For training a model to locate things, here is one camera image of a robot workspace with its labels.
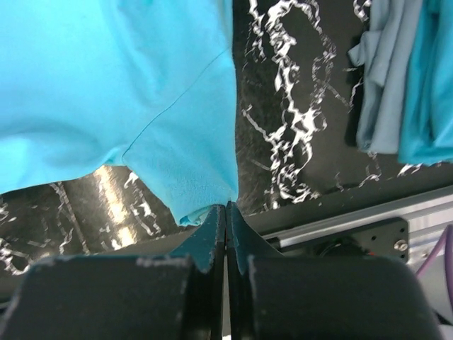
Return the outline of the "turquoise t-shirt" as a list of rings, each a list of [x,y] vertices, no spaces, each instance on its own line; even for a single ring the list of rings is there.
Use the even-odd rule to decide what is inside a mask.
[[[126,166],[198,225],[239,196],[231,1],[2,1],[1,192]]]

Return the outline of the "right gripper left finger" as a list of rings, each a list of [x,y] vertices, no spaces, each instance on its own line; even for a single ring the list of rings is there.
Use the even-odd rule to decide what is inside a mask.
[[[61,256],[27,273],[2,339],[220,339],[226,210],[167,254]]]

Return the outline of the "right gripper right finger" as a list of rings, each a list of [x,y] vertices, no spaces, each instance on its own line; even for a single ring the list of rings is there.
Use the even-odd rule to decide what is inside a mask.
[[[415,276],[390,257],[290,257],[226,207],[233,339],[441,339]]]

